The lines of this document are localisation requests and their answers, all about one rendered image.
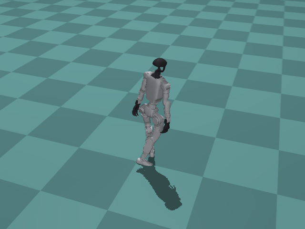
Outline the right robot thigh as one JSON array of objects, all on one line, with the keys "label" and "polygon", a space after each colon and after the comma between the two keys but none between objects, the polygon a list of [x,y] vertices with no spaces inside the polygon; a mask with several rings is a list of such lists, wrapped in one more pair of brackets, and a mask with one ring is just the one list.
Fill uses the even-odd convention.
[{"label": "right robot thigh", "polygon": [[153,132],[152,136],[148,136],[146,140],[149,138],[152,140],[152,144],[154,144],[158,138],[160,137],[162,130],[163,130],[163,125],[164,125],[164,117],[162,115],[159,115],[157,112],[153,114],[153,119],[152,119],[154,126],[153,126]]}]

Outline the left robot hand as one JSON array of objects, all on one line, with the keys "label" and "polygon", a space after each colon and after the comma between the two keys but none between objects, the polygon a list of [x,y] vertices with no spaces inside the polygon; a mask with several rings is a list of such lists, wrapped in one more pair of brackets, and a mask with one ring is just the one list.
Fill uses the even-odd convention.
[{"label": "left robot hand", "polygon": [[[138,109],[139,109],[140,104],[138,104],[138,100],[135,102],[135,106],[132,110],[132,115],[137,116],[138,115]],[[139,116],[139,115],[138,115]]]}]

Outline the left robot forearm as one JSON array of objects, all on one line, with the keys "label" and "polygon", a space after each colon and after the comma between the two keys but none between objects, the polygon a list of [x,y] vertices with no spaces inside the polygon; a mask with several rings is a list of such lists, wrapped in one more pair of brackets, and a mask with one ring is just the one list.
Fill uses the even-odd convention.
[{"label": "left robot forearm", "polygon": [[139,90],[139,95],[137,97],[136,100],[138,100],[138,104],[141,104],[142,100],[143,100],[143,96],[144,96],[145,92],[142,91],[141,89]]}]

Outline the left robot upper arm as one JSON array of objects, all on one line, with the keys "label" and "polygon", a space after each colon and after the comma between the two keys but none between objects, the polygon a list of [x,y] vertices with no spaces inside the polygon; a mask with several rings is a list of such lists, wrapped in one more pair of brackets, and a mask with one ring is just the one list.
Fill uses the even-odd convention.
[{"label": "left robot upper arm", "polygon": [[144,72],[143,74],[143,80],[142,80],[142,86],[141,86],[141,90],[145,92],[146,89],[146,80],[147,80],[147,75],[151,73],[151,71],[148,72]]}]

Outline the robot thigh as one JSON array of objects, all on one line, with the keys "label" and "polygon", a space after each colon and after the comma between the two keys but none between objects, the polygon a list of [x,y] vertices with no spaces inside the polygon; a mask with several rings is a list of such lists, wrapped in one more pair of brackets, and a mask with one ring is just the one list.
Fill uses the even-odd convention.
[{"label": "robot thigh", "polygon": [[154,144],[158,138],[160,137],[162,130],[163,130],[163,125],[164,125],[164,117],[162,115],[159,115],[157,112],[153,114],[153,119],[152,119],[154,126],[153,126],[153,132],[152,136],[148,136],[146,140],[149,138],[152,140],[152,144]]},{"label": "robot thigh", "polygon": [[143,117],[143,120],[144,120],[144,124],[145,124],[145,127],[147,127],[147,134],[150,134],[152,133],[153,129],[152,129],[152,126],[151,126],[151,122],[150,122],[150,117],[148,117],[145,113],[144,113],[144,107],[145,107],[146,104],[143,104],[139,107],[139,111]]}]

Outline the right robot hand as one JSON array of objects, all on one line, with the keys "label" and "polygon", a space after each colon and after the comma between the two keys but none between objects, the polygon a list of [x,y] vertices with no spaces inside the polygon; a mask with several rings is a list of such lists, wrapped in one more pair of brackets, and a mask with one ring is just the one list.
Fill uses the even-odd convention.
[{"label": "right robot hand", "polygon": [[170,122],[167,123],[167,119],[164,120],[164,123],[165,123],[165,125],[164,125],[164,127],[163,127],[163,131],[160,132],[160,133],[166,133],[166,132],[168,131],[168,129],[170,128],[170,125],[169,125]]}]

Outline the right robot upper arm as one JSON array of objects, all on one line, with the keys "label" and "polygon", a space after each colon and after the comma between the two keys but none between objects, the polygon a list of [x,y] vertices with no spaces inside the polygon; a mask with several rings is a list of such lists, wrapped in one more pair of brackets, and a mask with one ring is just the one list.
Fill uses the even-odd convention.
[{"label": "right robot upper arm", "polygon": [[171,86],[167,81],[165,81],[165,80],[161,81],[161,89],[163,90],[163,105],[164,106],[165,106],[166,102],[168,101],[170,88],[171,88]]}]

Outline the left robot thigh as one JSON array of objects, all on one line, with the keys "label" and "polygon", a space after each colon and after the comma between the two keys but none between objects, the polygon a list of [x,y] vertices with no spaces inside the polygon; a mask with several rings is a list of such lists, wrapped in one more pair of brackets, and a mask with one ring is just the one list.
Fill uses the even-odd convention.
[{"label": "left robot thigh", "polygon": [[144,124],[145,124],[145,127],[147,127],[147,134],[150,134],[152,133],[153,129],[152,129],[152,126],[151,126],[151,122],[150,122],[150,117],[148,117],[145,113],[144,113],[144,107],[145,107],[146,104],[143,104],[139,107],[139,111],[143,117],[143,120],[144,120]]}]

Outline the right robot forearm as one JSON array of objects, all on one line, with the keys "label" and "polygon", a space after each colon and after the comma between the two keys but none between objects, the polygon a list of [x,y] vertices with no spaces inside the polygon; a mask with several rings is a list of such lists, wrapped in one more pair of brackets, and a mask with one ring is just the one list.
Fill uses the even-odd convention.
[{"label": "right robot forearm", "polygon": [[170,106],[171,106],[171,102],[167,101],[166,104],[165,104],[165,107],[163,108],[164,110],[164,118],[167,119],[167,123],[169,123],[171,120],[170,120]]}]

